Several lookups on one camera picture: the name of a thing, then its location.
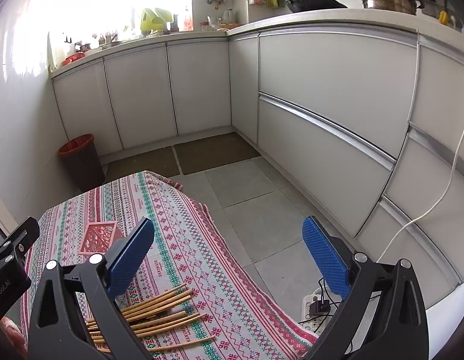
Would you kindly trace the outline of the red basin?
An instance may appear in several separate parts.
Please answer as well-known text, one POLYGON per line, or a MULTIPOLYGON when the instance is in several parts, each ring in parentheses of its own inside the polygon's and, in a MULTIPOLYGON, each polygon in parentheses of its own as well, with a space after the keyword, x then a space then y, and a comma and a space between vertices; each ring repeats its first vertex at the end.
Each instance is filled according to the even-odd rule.
POLYGON ((75 61, 77 61, 77 60, 79 60, 79 59, 82 59, 82 58, 84 58, 84 57, 85 57, 85 53, 83 53, 83 52, 77 52, 77 53, 75 53, 74 55, 71 55, 71 56, 66 57, 66 58, 64 59, 64 61, 62 61, 62 66, 64 67, 64 66, 66 66, 66 65, 68 65, 68 64, 70 64, 70 63, 73 63, 73 62, 75 62, 75 61))

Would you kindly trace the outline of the black wok pan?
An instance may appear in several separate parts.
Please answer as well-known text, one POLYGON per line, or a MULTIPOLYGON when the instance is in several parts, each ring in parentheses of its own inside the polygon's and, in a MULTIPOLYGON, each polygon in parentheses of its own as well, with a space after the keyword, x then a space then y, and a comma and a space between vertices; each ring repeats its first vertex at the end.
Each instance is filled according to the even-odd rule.
POLYGON ((286 6, 293 13, 329 9, 347 9, 337 0, 286 0, 286 6))

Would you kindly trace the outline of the pink perforated utensil holder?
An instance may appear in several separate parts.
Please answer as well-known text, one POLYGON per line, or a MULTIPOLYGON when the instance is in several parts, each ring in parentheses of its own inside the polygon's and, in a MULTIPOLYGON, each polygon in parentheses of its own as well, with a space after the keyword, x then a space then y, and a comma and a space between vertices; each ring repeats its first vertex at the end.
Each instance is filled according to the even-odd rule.
POLYGON ((112 244, 123 238, 117 221, 89 223, 84 231, 78 255, 105 254, 112 244))

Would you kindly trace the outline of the white electric kettle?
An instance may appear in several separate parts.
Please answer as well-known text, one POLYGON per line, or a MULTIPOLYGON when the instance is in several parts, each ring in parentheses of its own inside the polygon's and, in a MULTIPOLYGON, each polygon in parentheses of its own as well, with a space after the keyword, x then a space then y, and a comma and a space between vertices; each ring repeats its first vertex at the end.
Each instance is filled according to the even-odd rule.
POLYGON ((234 24, 235 23, 235 18, 234 18, 232 9, 227 9, 223 12, 222 23, 223 24, 234 24))

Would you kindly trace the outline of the patterned tablecloth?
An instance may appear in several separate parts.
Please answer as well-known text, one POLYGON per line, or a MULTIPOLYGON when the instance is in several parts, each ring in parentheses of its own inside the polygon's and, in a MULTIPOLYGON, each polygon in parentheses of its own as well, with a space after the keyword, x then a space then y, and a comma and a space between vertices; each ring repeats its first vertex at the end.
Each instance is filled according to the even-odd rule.
POLYGON ((182 305, 203 319, 146 338, 147 347, 175 345, 207 336, 215 340, 163 352, 164 359, 300 359, 317 336, 301 328, 245 272, 220 235, 208 208, 187 197, 181 186, 144 171, 62 202, 41 216, 40 237, 27 253, 32 286, 20 306, 27 329, 36 286, 45 264, 84 261, 78 255, 89 223, 117 221, 130 233, 143 217, 154 224, 154 243, 119 307, 131 306, 181 284, 191 289, 182 305))

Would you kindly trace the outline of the wooden chopstick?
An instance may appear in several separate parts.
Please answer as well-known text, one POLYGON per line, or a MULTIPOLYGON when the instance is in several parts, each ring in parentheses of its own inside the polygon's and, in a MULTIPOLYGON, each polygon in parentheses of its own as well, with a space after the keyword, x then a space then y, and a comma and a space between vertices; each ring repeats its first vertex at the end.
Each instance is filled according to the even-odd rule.
MULTIPOLYGON (((188 346, 202 344, 203 342, 207 342, 207 341, 212 341, 212 340, 214 341, 215 339, 216 339, 215 336, 207 336, 207 337, 204 337, 204 338, 201 338, 201 339, 182 342, 182 343, 178 343, 178 344, 175 344, 175 345, 155 346, 153 348, 145 347, 145 349, 146 349, 146 351, 148 353, 168 352, 168 351, 172 351, 172 350, 185 348, 185 347, 188 347, 188 346)), ((108 349, 108 348, 96 347, 96 349, 99 350, 102 353, 111 353, 111 350, 108 349)))
POLYGON ((132 317, 140 313, 152 311, 154 309, 179 301, 185 297, 190 296, 192 293, 193 291, 191 289, 179 293, 169 293, 154 301, 145 302, 140 306, 131 308, 130 310, 124 310, 122 314, 124 317, 132 317))
POLYGON ((184 288, 185 286, 186 286, 186 284, 183 283, 183 284, 181 284, 181 285, 179 285, 179 286, 177 286, 177 287, 175 287, 175 288, 173 288, 173 289, 170 289, 170 290, 168 290, 168 291, 165 291, 164 293, 161 293, 161 294, 159 294, 159 295, 157 295, 157 296, 151 297, 151 298, 149 298, 149 299, 146 299, 146 300, 141 301, 141 302, 139 302, 139 303, 136 303, 136 304, 134 304, 134 305, 124 307, 124 308, 121 310, 121 312, 122 312, 123 314, 125 314, 125 313, 127 313, 127 312, 129 312, 129 311, 131 311, 131 310, 135 310, 135 309, 137 309, 137 308, 139 308, 139 307, 142 307, 142 306, 144 306, 144 305, 148 305, 148 304, 153 303, 153 302, 155 302, 155 301, 158 301, 158 300, 160 300, 160 299, 164 299, 164 298, 167 297, 169 294, 171 294, 171 295, 176 295, 176 294, 178 294, 178 291, 179 291, 180 289, 184 288))
POLYGON ((180 311, 175 314, 168 314, 162 318, 157 319, 143 319, 143 320, 127 320, 127 323, 132 330, 141 330, 144 328, 157 327, 159 325, 164 325, 166 323, 177 322, 180 319, 187 317, 188 314, 185 311, 180 311))
POLYGON ((187 324, 190 324, 191 322, 203 319, 206 316, 207 314, 194 314, 194 315, 184 317, 182 319, 173 320, 171 322, 166 322, 161 325, 155 325, 149 328, 136 329, 132 327, 132 331, 139 338, 143 338, 146 336, 153 336, 155 334, 170 331, 174 328, 185 326, 187 324))
POLYGON ((132 316, 132 317, 124 317, 126 320, 131 320, 131 321, 135 321, 135 320, 141 320, 141 319, 144 319, 148 316, 152 316, 152 315, 155 315, 155 314, 159 314, 163 311, 166 311, 166 310, 169 310, 171 308, 173 308, 174 306, 177 306, 181 303, 184 303, 184 302, 187 302, 188 300, 190 300, 192 297, 192 295, 188 296, 188 297, 185 297, 179 301, 174 301, 173 303, 171 304, 168 304, 166 306, 163 306, 163 307, 160 307, 160 308, 157 308, 157 309, 154 309, 152 311, 148 311, 148 312, 145 312, 145 313, 140 313, 138 315, 135 315, 135 316, 132 316))

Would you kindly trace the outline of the black power adapter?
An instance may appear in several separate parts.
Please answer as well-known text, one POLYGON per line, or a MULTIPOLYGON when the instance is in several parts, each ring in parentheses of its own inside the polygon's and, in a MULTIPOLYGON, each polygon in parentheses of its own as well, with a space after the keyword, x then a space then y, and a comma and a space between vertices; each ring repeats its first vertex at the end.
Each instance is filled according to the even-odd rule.
POLYGON ((327 315, 330 312, 330 302, 329 300, 315 300, 309 306, 309 317, 319 317, 327 315))

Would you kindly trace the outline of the dark floor mat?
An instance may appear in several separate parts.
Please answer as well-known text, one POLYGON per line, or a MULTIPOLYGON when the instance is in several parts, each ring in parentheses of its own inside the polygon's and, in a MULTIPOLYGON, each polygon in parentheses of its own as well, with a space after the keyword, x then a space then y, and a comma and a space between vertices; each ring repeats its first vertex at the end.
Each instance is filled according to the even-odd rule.
POLYGON ((155 172, 165 177, 179 175, 180 170, 172 147, 152 150, 110 163, 104 183, 142 171, 155 172))
POLYGON ((260 153, 237 133, 181 143, 175 145, 175 151, 184 175, 260 156, 260 153))

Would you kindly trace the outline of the white kitchen cabinets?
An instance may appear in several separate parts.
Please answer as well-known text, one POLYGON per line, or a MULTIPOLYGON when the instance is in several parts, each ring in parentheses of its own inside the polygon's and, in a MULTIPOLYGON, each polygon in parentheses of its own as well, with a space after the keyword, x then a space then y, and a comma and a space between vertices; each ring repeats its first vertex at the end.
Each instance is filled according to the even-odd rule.
POLYGON ((102 157, 234 128, 353 245, 409 258, 428 305, 464 283, 464 35, 420 20, 256 23, 61 68, 66 135, 102 157))

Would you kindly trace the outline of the white power strip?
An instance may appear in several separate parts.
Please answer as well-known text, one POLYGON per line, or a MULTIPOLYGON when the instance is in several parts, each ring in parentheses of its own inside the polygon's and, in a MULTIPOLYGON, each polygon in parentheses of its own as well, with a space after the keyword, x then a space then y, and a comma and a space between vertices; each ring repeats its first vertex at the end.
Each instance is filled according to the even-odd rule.
POLYGON ((340 303, 340 296, 333 294, 328 286, 315 289, 302 300, 299 325, 320 336, 333 319, 340 303))

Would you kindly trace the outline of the red rimmed trash bin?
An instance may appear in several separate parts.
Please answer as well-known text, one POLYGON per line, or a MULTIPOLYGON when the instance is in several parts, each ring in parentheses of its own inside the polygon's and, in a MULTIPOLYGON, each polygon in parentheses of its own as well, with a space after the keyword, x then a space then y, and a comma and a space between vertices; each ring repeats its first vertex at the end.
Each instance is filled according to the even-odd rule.
POLYGON ((101 186, 106 179, 92 133, 67 141, 58 150, 58 157, 76 186, 84 193, 101 186))

